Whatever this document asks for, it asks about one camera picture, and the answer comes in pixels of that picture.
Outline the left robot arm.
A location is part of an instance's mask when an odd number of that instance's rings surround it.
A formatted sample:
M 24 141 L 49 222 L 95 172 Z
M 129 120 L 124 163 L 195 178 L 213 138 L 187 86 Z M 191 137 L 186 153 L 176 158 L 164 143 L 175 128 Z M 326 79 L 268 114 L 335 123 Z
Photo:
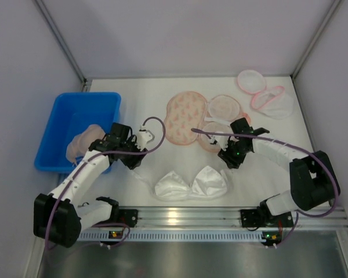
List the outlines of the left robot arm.
M 132 129 L 113 123 L 109 133 L 94 140 L 79 165 L 49 194 L 39 194 L 34 201 L 33 233 L 48 242 L 71 247 L 82 231 L 99 223 L 115 223 L 119 203 L 110 197 L 98 197 L 83 205 L 81 200 L 95 180 L 120 160 L 133 170 L 147 153 L 154 136 L 142 126 Z

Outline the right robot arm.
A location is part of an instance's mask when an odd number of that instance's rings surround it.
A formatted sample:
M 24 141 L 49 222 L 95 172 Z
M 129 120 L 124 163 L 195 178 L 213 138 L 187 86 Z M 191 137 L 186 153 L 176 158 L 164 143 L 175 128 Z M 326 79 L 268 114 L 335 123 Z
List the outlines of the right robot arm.
M 271 219 L 291 211 L 307 211 L 330 200 L 336 202 L 340 186 L 331 161 L 323 151 L 309 152 L 275 139 L 269 130 L 254 129 L 247 120 L 234 121 L 230 131 L 216 131 L 213 144 L 220 146 L 218 156 L 229 169 L 238 169 L 247 154 L 268 158 L 289 175 L 289 188 L 260 202 L 262 217 Z

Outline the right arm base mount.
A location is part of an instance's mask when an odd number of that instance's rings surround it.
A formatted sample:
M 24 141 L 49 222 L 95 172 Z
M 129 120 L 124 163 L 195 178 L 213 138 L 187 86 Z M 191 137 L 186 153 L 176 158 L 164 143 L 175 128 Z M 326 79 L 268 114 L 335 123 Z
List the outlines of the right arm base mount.
M 291 228 L 293 217 L 291 213 L 273 216 L 261 208 L 240 210 L 241 226 L 247 229 L 255 228 Z

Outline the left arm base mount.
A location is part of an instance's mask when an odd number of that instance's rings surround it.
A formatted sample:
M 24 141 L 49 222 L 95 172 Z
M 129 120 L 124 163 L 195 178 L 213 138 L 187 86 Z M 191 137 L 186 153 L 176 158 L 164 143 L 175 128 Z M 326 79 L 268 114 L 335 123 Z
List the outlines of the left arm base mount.
M 138 221 L 139 211 L 136 209 L 113 208 L 111 215 L 105 224 L 126 224 L 130 228 L 134 228 Z

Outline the white satin bra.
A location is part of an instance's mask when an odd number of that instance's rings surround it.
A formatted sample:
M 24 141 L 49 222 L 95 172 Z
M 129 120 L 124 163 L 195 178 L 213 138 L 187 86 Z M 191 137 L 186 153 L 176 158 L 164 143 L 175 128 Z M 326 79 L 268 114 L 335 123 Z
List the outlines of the white satin bra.
M 224 196 L 229 191 L 229 182 L 225 171 L 216 171 L 210 166 L 201 169 L 191 183 L 186 182 L 175 171 L 163 176 L 155 185 L 152 185 L 135 171 L 132 176 L 145 184 L 154 198 L 165 202 L 213 200 Z

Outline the floral orange laundry bag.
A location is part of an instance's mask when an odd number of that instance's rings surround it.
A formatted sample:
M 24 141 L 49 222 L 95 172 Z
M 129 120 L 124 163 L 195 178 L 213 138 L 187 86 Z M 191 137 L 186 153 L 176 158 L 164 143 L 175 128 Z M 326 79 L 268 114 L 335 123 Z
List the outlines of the floral orange laundry bag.
M 198 142 L 208 152 L 219 152 L 220 147 L 212 145 L 206 135 L 197 134 L 191 129 L 231 133 L 230 124 L 240 118 L 251 123 L 241 104 L 229 95 L 221 94 L 207 100 L 197 92 L 181 92 L 172 97 L 166 106 L 166 139 L 182 146 Z

